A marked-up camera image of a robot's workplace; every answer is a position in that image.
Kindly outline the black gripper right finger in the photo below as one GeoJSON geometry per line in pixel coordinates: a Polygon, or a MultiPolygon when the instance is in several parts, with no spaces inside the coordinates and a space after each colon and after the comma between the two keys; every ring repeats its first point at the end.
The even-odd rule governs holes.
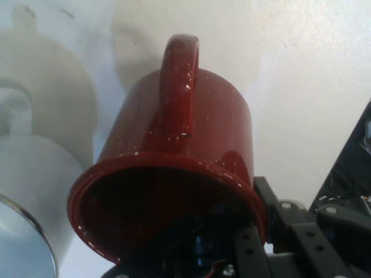
{"type": "Polygon", "coordinates": [[[299,257],[313,277],[370,277],[370,219],[338,204],[314,214],[293,201],[278,200],[265,177],[254,191],[266,217],[263,239],[277,252],[299,257]]]}

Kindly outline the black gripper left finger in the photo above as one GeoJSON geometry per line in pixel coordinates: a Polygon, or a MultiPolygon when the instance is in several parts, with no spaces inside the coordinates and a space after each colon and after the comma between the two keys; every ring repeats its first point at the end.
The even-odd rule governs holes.
{"type": "Polygon", "coordinates": [[[171,224],[104,277],[271,277],[252,216],[214,207],[171,224]]]}

